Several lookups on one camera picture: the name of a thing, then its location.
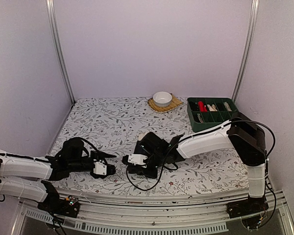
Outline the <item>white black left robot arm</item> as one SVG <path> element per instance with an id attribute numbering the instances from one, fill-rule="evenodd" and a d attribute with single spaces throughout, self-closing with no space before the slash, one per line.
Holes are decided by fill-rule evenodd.
<path id="1" fill-rule="evenodd" d="M 60 199 L 53 181 L 69 177 L 72 172 L 89 172 L 95 179 L 104 179 L 116 172 L 107 162 L 114 155 L 98 150 L 82 137 L 71 138 L 63 143 L 55 156 L 32 157 L 0 150 L 0 194 L 31 199 L 42 209 L 60 212 L 73 207 L 73 198 Z"/>

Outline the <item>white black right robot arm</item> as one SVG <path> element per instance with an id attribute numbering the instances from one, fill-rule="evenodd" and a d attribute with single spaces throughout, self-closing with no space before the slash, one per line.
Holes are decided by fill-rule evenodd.
<path id="1" fill-rule="evenodd" d="M 191 135 L 179 135 L 170 142 L 148 132 L 136 143 L 134 152 L 125 155 L 122 163 L 127 174 L 143 175 L 160 179 L 166 164 L 184 161 L 196 155 L 233 148 L 245 168 L 248 178 L 247 199 L 228 203 L 227 212 L 231 218 L 266 211 L 269 206 L 265 197 L 268 158 L 264 129 L 266 125 L 252 121 L 237 112 L 223 123 Z"/>

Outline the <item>black striped underwear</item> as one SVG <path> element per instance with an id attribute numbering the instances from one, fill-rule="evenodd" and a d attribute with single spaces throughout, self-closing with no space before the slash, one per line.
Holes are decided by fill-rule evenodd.
<path id="1" fill-rule="evenodd" d="M 190 101 L 189 106 L 190 106 L 190 109 L 192 112 L 199 112 L 200 111 L 200 108 L 199 108 L 197 102 Z"/>

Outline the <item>dark navy underwear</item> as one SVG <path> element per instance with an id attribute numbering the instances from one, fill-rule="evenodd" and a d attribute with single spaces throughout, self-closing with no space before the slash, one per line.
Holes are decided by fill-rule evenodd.
<path id="1" fill-rule="evenodd" d="M 138 141 L 136 144 L 135 153 L 142 154 L 142 155 L 148 154 L 148 152 L 145 150 L 145 141 L 144 141 L 144 137 L 146 134 L 147 134 L 147 132 L 141 133 L 138 136 Z"/>

